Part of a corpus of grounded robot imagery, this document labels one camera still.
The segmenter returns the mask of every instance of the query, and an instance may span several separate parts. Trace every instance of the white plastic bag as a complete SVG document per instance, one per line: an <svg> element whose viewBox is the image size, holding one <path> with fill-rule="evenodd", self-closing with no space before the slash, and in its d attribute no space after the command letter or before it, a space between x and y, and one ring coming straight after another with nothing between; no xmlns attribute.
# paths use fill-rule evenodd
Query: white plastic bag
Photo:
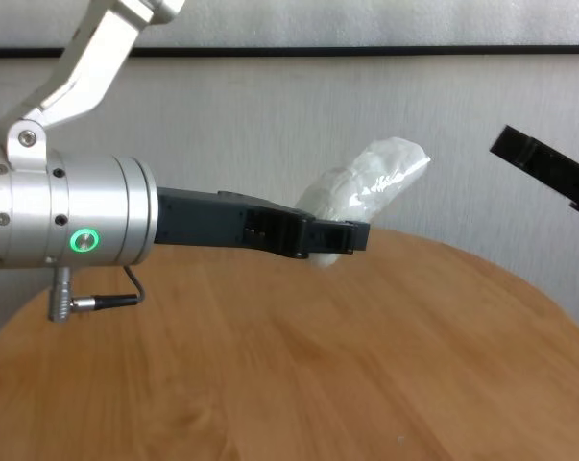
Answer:
<svg viewBox="0 0 579 461"><path fill-rule="evenodd" d="M322 174L302 194L296 208L330 221L370 223L396 196L415 182L430 162L423 149L392 137L371 144L353 163ZM339 255L313 255L321 266Z"/></svg>

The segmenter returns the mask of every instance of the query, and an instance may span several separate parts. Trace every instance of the round table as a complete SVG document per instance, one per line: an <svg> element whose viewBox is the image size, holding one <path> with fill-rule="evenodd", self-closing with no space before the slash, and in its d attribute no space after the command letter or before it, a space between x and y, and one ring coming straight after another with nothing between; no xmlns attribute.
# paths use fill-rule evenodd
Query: round table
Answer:
<svg viewBox="0 0 579 461"><path fill-rule="evenodd" d="M0 460L579 460L579 328L391 231L328 269L155 248L142 306L0 333ZM133 291L117 268L75 292Z"/></svg>

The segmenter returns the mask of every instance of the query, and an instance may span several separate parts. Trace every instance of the dark stripe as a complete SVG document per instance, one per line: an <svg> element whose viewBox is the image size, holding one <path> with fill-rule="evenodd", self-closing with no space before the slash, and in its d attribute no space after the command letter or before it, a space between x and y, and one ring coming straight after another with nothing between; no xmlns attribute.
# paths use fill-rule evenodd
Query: dark stripe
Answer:
<svg viewBox="0 0 579 461"><path fill-rule="evenodd" d="M57 58L61 48L0 48L0 59ZM579 45L135 48L135 58L333 58L445 55L579 55Z"/></svg>

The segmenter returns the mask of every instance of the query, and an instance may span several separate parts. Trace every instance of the white wall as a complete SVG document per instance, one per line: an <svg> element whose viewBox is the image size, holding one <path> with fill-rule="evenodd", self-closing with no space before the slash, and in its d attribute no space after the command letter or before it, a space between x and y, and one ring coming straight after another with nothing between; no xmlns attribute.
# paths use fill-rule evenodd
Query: white wall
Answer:
<svg viewBox="0 0 579 461"><path fill-rule="evenodd" d="M50 65L0 61L0 115ZM373 139L405 137L433 162L378 224L482 255L579 322L579 214L489 154L505 124L579 161L579 56L131 61L103 106L51 142L139 157L162 185L292 205ZM0 318L46 281L0 273Z"/></svg>
<svg viewBox="0 0 579 461"><path fill-rule="evenodd" d="M88 2L1 0L0 46L64 46ZM145 46L579 44L579 0L187 0Z"/></svg>

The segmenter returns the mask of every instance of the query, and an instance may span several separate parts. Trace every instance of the black object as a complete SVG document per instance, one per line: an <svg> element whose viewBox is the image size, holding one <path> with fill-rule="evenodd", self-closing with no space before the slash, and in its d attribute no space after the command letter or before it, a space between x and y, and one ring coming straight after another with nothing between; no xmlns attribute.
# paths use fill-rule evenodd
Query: black object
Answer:
<svg viewBox="0 0 579 461"><path fill-rule="evenodd" d="M0 59L58 58L62 48L0 48ZM328 47L138 47L132 58L336 58L375 56L579 55L579 45L436 45Z"/></svg>
<svg viewBox="0 0 579 461"><path fill-rule="evenodd" d="M95 300L95 310L114 309L115 307L139 304L137 295L93 296L93 299Z"/></svg>
<svg viewBox="0 0 579 461"><path fill-rule="evenodd" d="M129 266L123 267L125 274L129 277L129 280L133 283L133 286L137 288L137 295L104 295L104 296L93 296L95 300L95 307L93 310L104 310L104 309L114 309L116 307L126 307L128 305L138 305L143 303L146 299L146 290L144 286L137 279Z"/></svg>
<svg viewBox="0 0 579 461"><path fill-rule="evenodd" d="M306 259L366 250L370 225L316 219L304 211L231 192L158 188L155 243L249 248Z"/></svg>
<svg viewBox="0 0 579 461"><path fill-rule="evenodd" d="M491 152L572 200L579 211L579 163L511 127Z"/></svg>

